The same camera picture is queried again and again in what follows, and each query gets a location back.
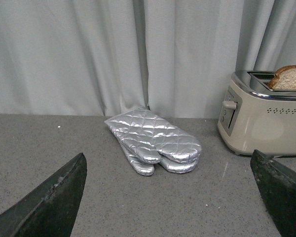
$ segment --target white curtain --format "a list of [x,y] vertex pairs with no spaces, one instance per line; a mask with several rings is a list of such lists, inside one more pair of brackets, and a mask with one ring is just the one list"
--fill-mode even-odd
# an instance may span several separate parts
[[296,64],[296,0],[0,0],[0,113],[218,118],[235,70]]

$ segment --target quilted oven mitt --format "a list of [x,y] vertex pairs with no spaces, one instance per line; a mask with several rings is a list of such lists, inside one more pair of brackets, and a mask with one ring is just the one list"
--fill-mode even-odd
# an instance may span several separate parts
[[[151,176],[153,175],[154,172],[154,165],[153,164],[148,164],[140,159],[138,159],[135,155],[131,154],[126,147],[124,147],[123,144],[121,144],[121,147],[129,161],[129,163],[132,165],[134,170],[139,173],[140,175],[144,176]],[[176,163],[174,161],[169,160],[168,158],[162,156],[161,162],[159,163],[163,168],[165,168],[167,171],[171,173],[176,173],[176,174],[184,174],[191,172],[194,170],[196,165],[198,164],[198,159],[196,161],[189,163],[189,164],[180,164]]]
[[105,123],[120,142],[133,167],[138,162],[131,162],[130,156],[132,160],[139,159],[143,163],[160,162],[170,172],[179,173],[182,170],[191,171],[198,162],[200,142],[146,108],[116,115]]

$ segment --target bread slice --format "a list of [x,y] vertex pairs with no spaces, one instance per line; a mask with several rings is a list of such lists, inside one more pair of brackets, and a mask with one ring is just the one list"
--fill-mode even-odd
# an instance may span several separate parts
[[274,90],[296,90],[296,65],[285,66],[277,70],[267,86]]

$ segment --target toaster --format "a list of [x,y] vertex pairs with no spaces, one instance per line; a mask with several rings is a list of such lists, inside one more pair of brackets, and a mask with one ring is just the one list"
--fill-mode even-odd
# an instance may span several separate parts
[[274,72],[236,71],[231,76],[218,121],[219,133],[237,155],[255,149],[296,156],[296,91],[272,90]]

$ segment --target toaster lever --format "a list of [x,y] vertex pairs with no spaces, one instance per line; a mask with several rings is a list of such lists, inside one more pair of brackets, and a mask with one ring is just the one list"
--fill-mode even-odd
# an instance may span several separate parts
[[223,101],[222,106],[225,109],[231,109],[231,110],[235,110],[237,108],[237,103],[234,101]]

